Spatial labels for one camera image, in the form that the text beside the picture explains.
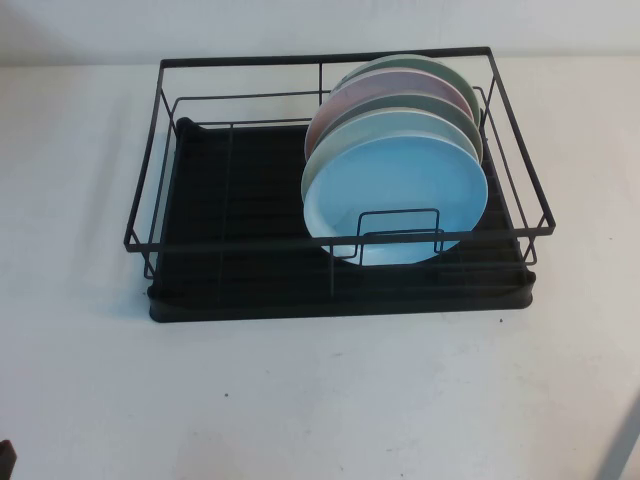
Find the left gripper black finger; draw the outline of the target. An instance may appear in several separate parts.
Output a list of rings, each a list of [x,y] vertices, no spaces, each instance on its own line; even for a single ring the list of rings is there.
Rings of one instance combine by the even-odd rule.
[[[9,480],[17,459],[16,452],[9,440],[0,442],[0,480]]]

